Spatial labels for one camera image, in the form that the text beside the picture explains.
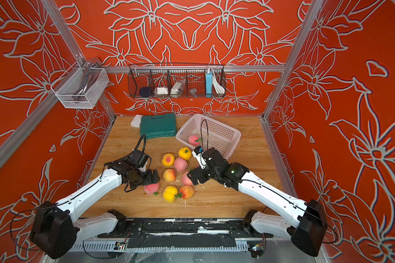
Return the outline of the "pink peach with leaf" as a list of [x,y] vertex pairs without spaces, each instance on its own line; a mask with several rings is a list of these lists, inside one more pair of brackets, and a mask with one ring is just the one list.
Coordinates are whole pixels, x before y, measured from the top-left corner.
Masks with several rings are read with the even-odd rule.
[[188,172],[184,172],[181,178],[183,185],[194,186],[193,182],[188,177]]

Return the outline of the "orange red peach front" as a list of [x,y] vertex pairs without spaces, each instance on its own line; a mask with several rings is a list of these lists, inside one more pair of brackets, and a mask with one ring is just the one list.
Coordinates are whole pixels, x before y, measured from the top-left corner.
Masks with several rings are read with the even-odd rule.
[[180,194],[183,200],[187,200],[193,197],[195,190],[192,186],[184,185],[180,188]]

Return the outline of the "yellow orange peach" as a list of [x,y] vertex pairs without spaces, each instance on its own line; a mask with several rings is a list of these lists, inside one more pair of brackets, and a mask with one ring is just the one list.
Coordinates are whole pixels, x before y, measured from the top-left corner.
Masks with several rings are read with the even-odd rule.
[[176,171],[174,169],[172,169],[172,168],[166,169],[163,172],[162,176],[163,176],[163,180],[168,182],[168,183],[174,182],[176,180],[176,178],[177,178],[176,177]]

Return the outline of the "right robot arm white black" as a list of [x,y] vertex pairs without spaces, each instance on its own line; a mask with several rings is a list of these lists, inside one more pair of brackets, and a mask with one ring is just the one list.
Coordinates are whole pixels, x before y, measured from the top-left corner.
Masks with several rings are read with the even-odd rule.
[[194,185],[215,180],[224,187],[253,197],[280,215],[269,219],[260,211],[250,211],[246,218],[251,230],[289,239],[300,251],[318,256],[328,229],[323,206],[315,200],[306,202],[275,188],[244,165],[228,163],[215,148],[196,147],[193,156],[199,167],[188,173]]

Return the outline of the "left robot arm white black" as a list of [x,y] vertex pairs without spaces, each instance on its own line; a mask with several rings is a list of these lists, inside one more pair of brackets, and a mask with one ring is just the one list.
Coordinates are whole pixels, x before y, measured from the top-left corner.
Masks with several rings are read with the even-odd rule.
[[95,202],[122,184],[126,185],[126,192],[131,192],[139,186],[158,183],[158,172],[151,170],[150,165],[151,157],[139,150],[105,163],[101,175],[84,187],[56,203],[47,201],[37,208],[30,241],[50,258],[58,259],[91,237],[125,235],[126,216],[115,209],[93,218],[81,217]]

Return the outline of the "white plastic perforated basket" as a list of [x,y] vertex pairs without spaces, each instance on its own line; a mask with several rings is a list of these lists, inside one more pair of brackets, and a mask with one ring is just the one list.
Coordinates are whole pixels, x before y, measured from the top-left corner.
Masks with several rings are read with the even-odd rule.
[[241,138],[239,130],[201,114],[188,119],[177,132],[176,139],[194,149],[195,146],[189,142],[192,135],[198,136],[199,146],[205,150],[215,148],[226,160],[233,154]]

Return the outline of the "white packet in basket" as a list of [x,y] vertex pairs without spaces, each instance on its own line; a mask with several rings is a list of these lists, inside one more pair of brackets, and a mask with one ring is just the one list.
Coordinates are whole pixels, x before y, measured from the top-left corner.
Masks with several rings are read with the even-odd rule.
[[169,95],[168,87],[167,86],[157,87],[155,89],[155,95],[158,96],[158,97],[168,96]]

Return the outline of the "metal tongs in basket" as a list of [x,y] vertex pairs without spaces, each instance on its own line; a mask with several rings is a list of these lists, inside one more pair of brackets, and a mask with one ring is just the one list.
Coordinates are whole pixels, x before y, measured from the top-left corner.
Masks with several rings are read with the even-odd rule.
[[101,61],[98,58],[93,58],[86,61],[83,65],[83,75],[80,83],[80,88],[75,93],[75,101],[83,100],[82,96],[87,92],[87,90],[94,84],[97,80],[98,75],[93,70],[101,65]]

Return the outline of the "yellow peach back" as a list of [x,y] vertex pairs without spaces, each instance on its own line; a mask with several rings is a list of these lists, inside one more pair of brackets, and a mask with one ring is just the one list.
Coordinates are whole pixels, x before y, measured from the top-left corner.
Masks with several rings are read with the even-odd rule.
[[183,147],[179,149],[178,156],[184,160],[189,160],[192,157],[192,151],[188,147]]

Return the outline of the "yellow peach red spot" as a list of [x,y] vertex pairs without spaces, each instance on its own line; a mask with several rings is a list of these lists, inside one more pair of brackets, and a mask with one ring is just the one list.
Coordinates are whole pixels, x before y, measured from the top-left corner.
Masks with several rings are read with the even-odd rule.
[[175,159],[176,158],[173,154],[166,153],[163,155],[161,163],[164,167],[171,167],[173,166]]

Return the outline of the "yellow peach front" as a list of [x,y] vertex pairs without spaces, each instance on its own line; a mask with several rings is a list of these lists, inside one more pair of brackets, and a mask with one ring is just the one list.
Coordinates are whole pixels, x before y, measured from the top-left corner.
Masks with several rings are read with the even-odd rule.
[[178,195],[178,189],[175,186],[169,185],[166,186],[162,197],[167,203],[173,203]]

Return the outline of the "green plastic tool case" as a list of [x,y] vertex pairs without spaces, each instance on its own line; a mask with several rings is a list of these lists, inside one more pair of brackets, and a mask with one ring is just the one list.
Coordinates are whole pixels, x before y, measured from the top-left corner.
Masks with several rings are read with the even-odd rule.
[[140,123],[140,135],[147,139],[175,137],[177,134],[176,115],[174,113],[143,116]]

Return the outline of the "small white box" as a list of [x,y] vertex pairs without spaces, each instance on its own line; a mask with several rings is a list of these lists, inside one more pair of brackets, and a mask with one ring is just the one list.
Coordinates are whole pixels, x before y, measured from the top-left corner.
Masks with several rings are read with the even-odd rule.
[[133,120],[131,121],[131,126],[134,128],[139,128],[142,122],[142,115],[135,115]]

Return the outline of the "dark round container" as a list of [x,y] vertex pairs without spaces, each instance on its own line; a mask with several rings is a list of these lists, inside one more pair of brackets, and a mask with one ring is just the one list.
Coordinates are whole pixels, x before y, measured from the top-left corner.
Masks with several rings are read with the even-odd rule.
[[150,87],[142,87],[139,89],[139,95],[143,98],[149,98],[153,95],[153,91]]

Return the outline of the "clear plastic bag packet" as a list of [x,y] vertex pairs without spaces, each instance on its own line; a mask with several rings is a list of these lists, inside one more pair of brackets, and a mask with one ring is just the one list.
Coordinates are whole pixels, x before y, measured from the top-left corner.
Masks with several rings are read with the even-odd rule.
[[185,80],[177,81],[174,84],[174,86],[171,88],[170,97],[171,98],[175,98],[175,99],[179,98],[183,94],[183,92],[185,90],[185,87],[186,87],[186,81]]

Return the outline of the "light blue box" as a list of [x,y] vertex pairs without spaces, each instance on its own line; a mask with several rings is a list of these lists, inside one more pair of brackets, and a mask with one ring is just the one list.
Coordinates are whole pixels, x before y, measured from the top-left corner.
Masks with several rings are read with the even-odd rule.
[[205,95],[207,98],[211,98],[212,97],[212,70],[211,69],[207,69],[205,71]]

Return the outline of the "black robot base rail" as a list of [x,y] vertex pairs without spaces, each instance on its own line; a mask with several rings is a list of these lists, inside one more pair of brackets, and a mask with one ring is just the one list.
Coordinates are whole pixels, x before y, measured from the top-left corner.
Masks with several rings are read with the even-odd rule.
[[271,234],[250,229],[242,219],[128,218],[125,231],[102,233],[98,238],[126,242],[128,248],[235,248],[238,241],[261,242]]

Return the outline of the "white mesh wall basket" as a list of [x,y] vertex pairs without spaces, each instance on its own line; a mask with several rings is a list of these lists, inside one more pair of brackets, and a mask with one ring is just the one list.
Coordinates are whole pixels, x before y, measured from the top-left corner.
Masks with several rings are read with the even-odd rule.
[[52,91],[65,108],[92,109],[109,83],[103,68],[72,69]]

